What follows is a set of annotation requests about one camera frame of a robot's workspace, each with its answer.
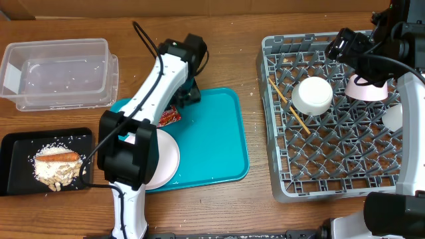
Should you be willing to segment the red snack wrapper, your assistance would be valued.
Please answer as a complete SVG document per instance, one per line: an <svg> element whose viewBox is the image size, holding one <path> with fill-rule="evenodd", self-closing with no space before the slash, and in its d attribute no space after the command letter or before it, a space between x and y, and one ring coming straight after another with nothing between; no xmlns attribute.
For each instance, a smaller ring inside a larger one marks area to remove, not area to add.
<svg viewBox="0 0 425 239"><path fill-rule="evenodd" d="M165 127L166 125L175 123L179 120L181 120L181 114L175 106L170 106L168 110L165 110L162 113L157 127Z"/></svg>

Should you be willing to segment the pink bowl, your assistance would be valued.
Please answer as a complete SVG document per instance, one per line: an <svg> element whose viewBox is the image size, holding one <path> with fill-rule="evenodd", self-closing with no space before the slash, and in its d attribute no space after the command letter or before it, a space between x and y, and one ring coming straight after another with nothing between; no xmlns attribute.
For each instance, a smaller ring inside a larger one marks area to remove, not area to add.
<svg viewBox="0 0 425 239"><path fill-rule="evenodd" d="M356 78L358 78L359 84L367 82L365 79L359 78L356 74L352 75L345 89L346 96L367 102L382 101L388 97L388 85L386 82L383 87L376 87L374 85L358 86L355 83Z"/></svg>

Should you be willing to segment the white bowl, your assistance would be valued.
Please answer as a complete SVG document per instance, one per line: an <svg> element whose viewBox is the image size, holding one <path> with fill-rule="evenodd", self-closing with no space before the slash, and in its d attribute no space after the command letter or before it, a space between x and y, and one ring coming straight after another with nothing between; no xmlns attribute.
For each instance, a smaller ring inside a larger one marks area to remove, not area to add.
<svg viewBox="0 0 425 239"><path fill-rule="evenodd" d="M331 107L332 98L330 83L317 76L302 80L292 90L293 105L308 116L324 114Z"/></svg>

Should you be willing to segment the white plate with food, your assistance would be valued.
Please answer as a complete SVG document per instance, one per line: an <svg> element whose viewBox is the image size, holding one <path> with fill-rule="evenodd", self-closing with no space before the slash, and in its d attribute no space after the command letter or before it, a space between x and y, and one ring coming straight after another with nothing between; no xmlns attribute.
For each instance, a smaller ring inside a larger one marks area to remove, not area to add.
<svg viewBox="0 0 425 239"><path fill-rule="evenodd" d="M146 189L153 190L168 183L179 167L180 151L177 142L167 132L157 129L159 161Z"/></svg>

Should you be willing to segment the white cup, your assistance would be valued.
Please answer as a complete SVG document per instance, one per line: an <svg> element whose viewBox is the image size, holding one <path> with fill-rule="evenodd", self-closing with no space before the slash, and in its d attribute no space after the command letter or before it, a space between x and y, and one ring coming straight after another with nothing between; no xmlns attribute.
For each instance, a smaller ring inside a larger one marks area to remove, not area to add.
<svg viewBox="0 0 425 239"><path fill-rule="evenodd" d="M382 117L382 123L391 131L400 129L402 127L402 104L388 108Z"/></svg>

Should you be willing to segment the wooden chopstick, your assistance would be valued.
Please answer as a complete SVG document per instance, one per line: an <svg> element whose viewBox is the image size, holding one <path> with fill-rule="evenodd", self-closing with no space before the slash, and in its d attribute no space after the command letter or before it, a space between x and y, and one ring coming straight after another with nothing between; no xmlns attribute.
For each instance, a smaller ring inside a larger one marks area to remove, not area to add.
<svg viewBox="0 0 425 239"><path fill-rule="evenodd" d="M296 111L292 108L292 106L290 105L290 103L288 102L288 100L286 99L286 97L280 92L279 88L274 84L273 80L268 78L269 83L271 84L271 86L275 89L275 91L277 91L279 97L281 97L281 99L284 101L284 103L286 104L286 106L289 107L291 113L294 115L294 117L297 119L298 123L302 126L302 128L306 131L306 133L308 135L311 134L310 130L307 128L306 124L304 124L304 122L301 120L301 118L299 117L299 115L296 113Z"/></svg>

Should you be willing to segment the orange carrot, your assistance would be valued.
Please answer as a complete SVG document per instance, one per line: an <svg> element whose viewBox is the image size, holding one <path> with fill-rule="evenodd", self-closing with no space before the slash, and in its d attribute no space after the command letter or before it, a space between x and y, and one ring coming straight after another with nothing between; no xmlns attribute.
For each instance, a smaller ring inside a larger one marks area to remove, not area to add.
<svg viewBox="0 0 425 239"><path fill-rule="evenodd" d="M79 154L75 152L36 156L36 160L42 162L73 162L78 161L79 158Z"/></svg>

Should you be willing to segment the peanuts and rice food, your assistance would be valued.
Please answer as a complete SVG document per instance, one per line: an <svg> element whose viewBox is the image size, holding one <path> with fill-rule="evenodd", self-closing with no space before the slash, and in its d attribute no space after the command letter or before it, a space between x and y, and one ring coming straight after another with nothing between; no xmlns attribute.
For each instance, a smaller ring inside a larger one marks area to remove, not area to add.
<svg viewBox="0 0 425 239"><path fill-rule="evenodd" d="M29 163L33 167L33 177L40 183L46 185L50 191L63 191L66 187L79 189L77 185L84 154L79 154L79 160L73 162L42 162L37 161L36 156L52 155L58 153L75 152L64 143L49 143L42 145L32 156L28 156Z"/></svg>

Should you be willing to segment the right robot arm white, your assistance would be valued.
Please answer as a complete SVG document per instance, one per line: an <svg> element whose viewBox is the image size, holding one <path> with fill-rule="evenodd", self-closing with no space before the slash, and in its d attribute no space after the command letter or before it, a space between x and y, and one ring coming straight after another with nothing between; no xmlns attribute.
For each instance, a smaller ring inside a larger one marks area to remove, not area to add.
<svg viewBox="0 0 425 239"><path fill-rule="evenodd" d="M366 35L342 28L325 55L353 68L368 85L396 80L402 106L402 148L395 191L372 192L362 211L328 220L318 238L424 237L424 23L377 23Z"/></svg>

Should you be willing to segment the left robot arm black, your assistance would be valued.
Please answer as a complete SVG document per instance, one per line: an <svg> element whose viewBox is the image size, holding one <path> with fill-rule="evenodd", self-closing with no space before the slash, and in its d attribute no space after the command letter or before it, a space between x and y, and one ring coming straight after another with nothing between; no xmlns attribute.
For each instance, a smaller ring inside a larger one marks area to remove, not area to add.
<svg viewBox="0 0 425 239"><path fill-rule="evenodd" d="M200 102L195 76L209 52L202 37L189 34L183 42L167 39L136 95L118 112L100 118L97 165L114 197L115 223L110 238L144 238L145 188L159 161L157 126L171 106Z"/></svg>

